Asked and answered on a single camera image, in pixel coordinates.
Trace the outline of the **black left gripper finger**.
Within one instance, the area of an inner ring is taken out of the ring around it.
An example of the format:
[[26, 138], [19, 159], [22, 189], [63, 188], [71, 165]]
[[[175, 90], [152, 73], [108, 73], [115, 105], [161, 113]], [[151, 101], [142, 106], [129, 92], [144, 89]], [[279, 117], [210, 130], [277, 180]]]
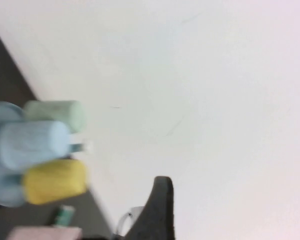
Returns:
[[139, 217], [125, 240], [174, 240], [174, 187], [170, 177], [157, 176]]

